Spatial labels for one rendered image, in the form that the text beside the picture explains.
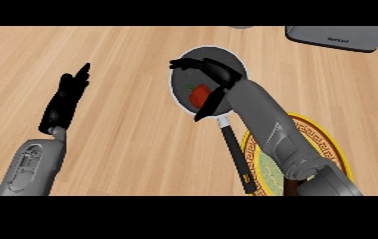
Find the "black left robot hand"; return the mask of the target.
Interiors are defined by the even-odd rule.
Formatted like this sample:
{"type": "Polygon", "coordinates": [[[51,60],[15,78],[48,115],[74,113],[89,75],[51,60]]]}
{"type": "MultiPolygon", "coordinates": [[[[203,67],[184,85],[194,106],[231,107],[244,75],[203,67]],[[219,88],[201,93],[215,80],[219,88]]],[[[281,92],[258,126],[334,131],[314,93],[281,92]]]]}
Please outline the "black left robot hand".
{"type": "Polygon", "coordinates": [[[85,90],[89,86],[91,64],[86,63],[76,75],[66,73],[61,76],[58,91],[48,104],[39,131],[52,134],[52,129],[60,126],[67,129],[74,118],[76,108],[85,90]]]}

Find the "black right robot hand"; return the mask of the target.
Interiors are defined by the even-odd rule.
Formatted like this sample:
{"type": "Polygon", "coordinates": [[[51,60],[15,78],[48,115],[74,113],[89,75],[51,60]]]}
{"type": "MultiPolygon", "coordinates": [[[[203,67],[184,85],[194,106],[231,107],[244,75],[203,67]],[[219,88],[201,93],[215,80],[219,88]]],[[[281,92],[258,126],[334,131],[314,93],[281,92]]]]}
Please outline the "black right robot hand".
{"type": "Polygon", "coordinates": [[[203,60],[182,58],[178,60],[172,60],[170,63],[172,69],[181,68],[182,70],[187,70],[193,68],[201,70],[203,73],[219,84],[219,87],[210,93],[204,106],[196,115],[196,120],[200,121],[203,118],[215,114],[225,97],[225,90],[232,89],[237,82],[243,79],[243,74],[235,71],[228,65],[210,58],[204,58],[203,60]]]}

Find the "dark grey frying pan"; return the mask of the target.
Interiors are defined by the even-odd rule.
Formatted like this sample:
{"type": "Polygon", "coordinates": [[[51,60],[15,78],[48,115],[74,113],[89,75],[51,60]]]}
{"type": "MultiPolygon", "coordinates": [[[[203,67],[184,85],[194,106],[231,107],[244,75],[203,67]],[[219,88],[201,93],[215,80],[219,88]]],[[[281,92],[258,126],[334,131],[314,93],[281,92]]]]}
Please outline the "dark grey frying pan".
{"type": "Polygon", "coordinates": [[[218,119],[244,190],[247,194],[253,194],[258,186],[228,119],[232,107],[227,101],[227,94],[235,83],[249,78],[243,61],[227,49],[201,46],[170,61],[170,69],[175,99],[194,115],[196,121],[218,119]]]}

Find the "red bell pepper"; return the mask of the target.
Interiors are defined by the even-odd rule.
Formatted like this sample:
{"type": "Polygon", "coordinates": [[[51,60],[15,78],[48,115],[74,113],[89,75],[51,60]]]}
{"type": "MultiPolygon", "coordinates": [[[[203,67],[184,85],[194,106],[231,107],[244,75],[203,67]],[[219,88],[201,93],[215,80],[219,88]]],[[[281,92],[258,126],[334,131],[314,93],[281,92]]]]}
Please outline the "red bell pepper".
{"type": "Polygon", "coordinates": [[[188,85],[188,88],[193,90],[193,93],[190,95],[190,102],[199,109],[201,109],[210,96],[212,90],[206,84],[201,84],[199,86],[188,85]]]}

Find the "yellow patterned plate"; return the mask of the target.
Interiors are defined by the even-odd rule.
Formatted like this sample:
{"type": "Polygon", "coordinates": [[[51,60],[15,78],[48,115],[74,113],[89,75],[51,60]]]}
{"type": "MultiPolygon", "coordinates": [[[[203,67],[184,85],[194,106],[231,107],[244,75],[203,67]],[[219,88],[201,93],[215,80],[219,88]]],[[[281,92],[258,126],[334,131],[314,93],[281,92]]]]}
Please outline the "yellow patterned plate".
{"type": "MultiPolygon", "coordinates": [[[[318,150],[321,156],[327,157],[337,164],[348,178],[354,180],[348,157],[331,134],[326,131],[321,125],[303,115],[292,113],[290,116],[299,131],[318,150]]],[[[293,195],[300,182],[287,180],[275,161],[261,149],[250,131],[244,134],[241,149],[258,186],[258,191],[253,195],[293,195]]]]}

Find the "grey flat appliance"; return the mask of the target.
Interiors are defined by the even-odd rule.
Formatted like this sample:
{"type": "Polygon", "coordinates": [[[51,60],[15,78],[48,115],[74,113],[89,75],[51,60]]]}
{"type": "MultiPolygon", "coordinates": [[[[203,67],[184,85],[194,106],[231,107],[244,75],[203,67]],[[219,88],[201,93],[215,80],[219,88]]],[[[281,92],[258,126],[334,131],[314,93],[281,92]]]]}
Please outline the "grey flat appliance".
{"type": "Polygon", "coordinates": [[[292,41],[371,53],[378,49],[378,26],[287,26],[292,41]]]}

